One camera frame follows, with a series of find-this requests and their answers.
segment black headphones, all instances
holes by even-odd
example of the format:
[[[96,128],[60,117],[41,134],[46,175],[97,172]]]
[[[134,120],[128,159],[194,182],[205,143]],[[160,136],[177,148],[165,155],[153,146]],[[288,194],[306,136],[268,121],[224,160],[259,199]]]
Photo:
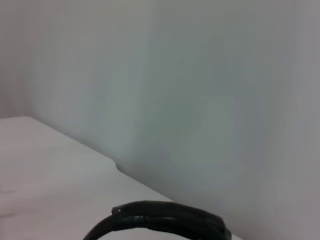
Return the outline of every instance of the black headphones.
[[[112,209],[83,240],[97,240],[112,232],[146,228],[191,240],[231,240],[221,217],[207,211],[166,201],[135,201]]]

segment white table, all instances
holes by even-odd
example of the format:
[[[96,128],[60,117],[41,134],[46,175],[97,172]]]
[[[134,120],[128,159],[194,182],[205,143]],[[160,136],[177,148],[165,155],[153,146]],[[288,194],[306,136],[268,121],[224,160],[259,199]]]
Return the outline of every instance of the white table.
[[[112,207],[139,200],[169,201],[33,118],[0,120],[0,240],[82,240]],[[184,238],[132,229],[101,239]]]

